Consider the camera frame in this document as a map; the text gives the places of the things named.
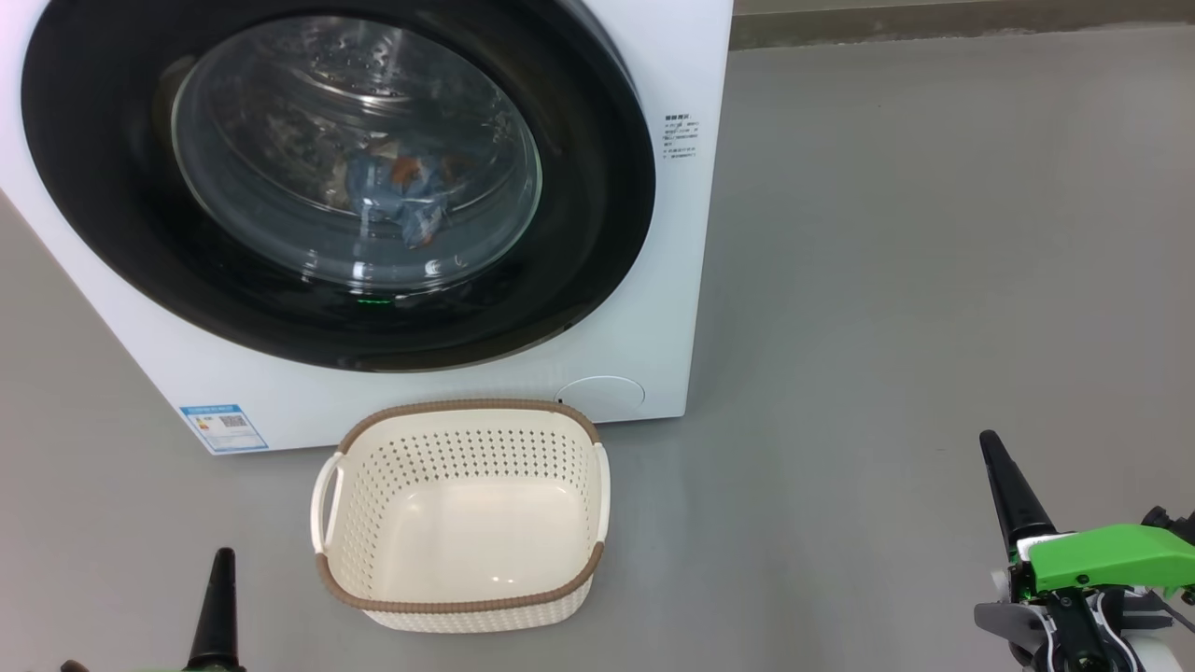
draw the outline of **washing machine door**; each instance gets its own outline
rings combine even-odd
[[[614,291],[654,154],[543,0],[53,0],[25,130],[79,236],[179,317],[362,371],[498,358]]]

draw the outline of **concrete floor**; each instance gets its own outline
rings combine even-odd
[[[1060,527],[1195,507],[1193,62],[1190,29],[734,54],[690,414],[605,429],[607,555],[534,631],[335,601],[327,452],[208,457],[0,226],[5,668],[180,666],[228,544],[251,671],[1013,670],[972,624],[981,429]]]

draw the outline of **front-loading washing machine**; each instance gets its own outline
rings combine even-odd
[[[0,189],[210,451],[684,414],[730,0],[0,14]]]

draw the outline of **blue label sticker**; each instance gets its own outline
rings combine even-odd
[[[237,404],[182,407],[183,417],[215,453],[264,451],[269,446]]]

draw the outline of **laundry basket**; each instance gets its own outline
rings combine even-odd
[[[491,633],[571,616],[608,520],[606,451],[581,413],[445,402],[387,409],[349,432],[315,482],[311,540],[327,589],[378,623]]]

